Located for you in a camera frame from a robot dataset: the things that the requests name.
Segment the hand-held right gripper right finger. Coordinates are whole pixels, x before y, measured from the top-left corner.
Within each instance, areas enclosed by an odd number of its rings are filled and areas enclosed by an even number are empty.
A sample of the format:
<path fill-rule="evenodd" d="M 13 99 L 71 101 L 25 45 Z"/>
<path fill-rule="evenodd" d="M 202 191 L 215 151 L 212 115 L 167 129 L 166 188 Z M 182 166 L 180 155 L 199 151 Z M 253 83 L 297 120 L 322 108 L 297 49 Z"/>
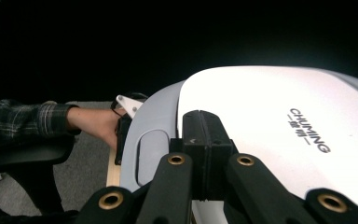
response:
<path fill-rule="evenodd" d="M 223 200 L 227 162 L 237 150 L 218 116 L 207 111 L 203 111 L 202 116 L 206 137 L 204 197 L 206 200 Z"/>

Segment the grey and white rice cooker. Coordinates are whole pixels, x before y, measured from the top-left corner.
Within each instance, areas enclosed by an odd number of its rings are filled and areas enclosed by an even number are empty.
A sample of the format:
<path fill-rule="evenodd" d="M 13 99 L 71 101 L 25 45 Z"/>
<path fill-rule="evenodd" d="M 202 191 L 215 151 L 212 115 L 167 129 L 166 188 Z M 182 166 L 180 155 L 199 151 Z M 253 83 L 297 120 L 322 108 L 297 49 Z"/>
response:
<path fill-rule="evenodd" d="M 293 194 L 336 190 L 358 205 L 358 78 L 316 68 L 228 66 L 200 71 L 151 95 L 137 110 L 120 185 L 149 182 L 183 116 L 220 118 L 241 153 L 260 159 Z"/>

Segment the black chair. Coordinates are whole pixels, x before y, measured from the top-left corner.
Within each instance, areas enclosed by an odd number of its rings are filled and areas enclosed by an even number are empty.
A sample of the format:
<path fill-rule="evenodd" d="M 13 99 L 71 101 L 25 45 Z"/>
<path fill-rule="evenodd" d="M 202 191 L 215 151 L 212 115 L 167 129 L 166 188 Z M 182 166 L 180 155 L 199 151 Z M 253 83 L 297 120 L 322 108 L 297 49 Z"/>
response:
<path fill-rule="evenodd" d="M 16 180 L 43 215 L 62 212 L 53 166 L 69 158 L 74 144 L 74 137 L 64 136 L 0 147 L 0 173 Z"/>

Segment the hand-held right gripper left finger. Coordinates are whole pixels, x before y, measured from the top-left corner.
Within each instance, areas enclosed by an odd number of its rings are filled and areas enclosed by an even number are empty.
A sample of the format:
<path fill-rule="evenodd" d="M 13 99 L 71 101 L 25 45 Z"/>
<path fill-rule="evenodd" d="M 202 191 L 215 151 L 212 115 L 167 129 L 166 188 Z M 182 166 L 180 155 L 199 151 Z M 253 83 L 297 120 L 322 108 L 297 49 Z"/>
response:
<path fill-rule="evenodd" d="M 193 198 L 207 200 L 207 140 L 199 110 L 183 115 L 182 138 L 184 152 L 193 161 Z"/>

